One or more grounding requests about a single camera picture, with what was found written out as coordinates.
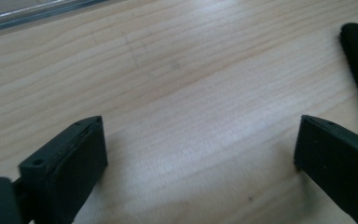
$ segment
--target wooden table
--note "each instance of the wooden table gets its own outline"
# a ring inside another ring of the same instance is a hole
[[[300,116],[358,133],[358,1],[105,3],[0,32],[0,176],[103,115],[75,223],[354,223],[293,165]]]

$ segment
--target light wood surface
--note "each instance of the light wood surface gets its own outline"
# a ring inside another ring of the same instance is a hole
[[[103,115],[75,223],[354,223],[293,165],[303,114],[358,133],[349,21],[358,1],[127,0],[0,32],[0,176]]]

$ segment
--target wood grain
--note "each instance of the wood grain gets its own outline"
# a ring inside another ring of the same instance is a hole
[[[75,223],[354,223],[293,165],[300,116],[358,133],[358,1],[127,0],[0,33],[0,176],[103,115]]]

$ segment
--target screw hole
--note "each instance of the screw hole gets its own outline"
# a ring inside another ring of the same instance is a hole
[[[33,161],[32,164],[33,165],[41,165],[41,164],[43,164],[43,162],[45,162],[45,161],[42,159],[39,159],[39,160]]]

